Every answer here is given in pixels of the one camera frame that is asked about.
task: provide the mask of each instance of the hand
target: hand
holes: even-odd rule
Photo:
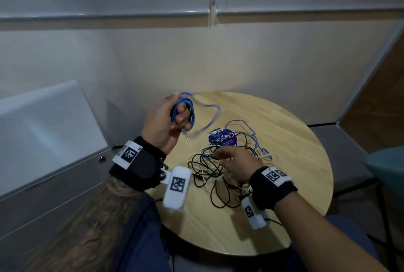
[[[222,146],[213,155],[219,159],[220,165],[233,173],[240,183],[248,183],[251,175],[263,165],[250,150],[240,146]]]
[[[141,136],[148,143],[154,145],[168,155],[174,148],[181,133],[181,129],[186,131],[191,129],[189,123],[189,109],[185,103],[177,106],[178,115],[175,121],[171,122],[171,109],[178,102],[181,94],[179,92],[166,97],[163,104],[158,109],[151,111],[145,120]]]

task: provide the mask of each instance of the drawer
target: drawer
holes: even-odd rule
[[[105,181],[113,157],[106,150],[0,200],[0,237]]]
[[[104,183],[74,197],[0,239],[0,271],[16,271],[35,251],[52,239],[79,208],[93,198]]]

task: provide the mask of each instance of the person's left hand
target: person's left hand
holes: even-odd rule
[[[190,112],[185,103],[177,106],[178,115],[175,117],[175,121],[171,122],[171,109],[178,102],[180,96],[181,94],[177,92],[166,97],[158,109],[149,112],[141,133],[144,140],[159,148],[165,155],[168,155],[175,147],[181,129],[185,128],[186,131],[191,129]]]

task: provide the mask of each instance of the brown wooden panel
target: brown wooden panel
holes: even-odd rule
[[[404,145],[404,34],[340,125],[367,152]]]

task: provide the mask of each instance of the tattoo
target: tattoo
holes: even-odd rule
[[[108,271],[141,192],[110,177],[24,271]]]

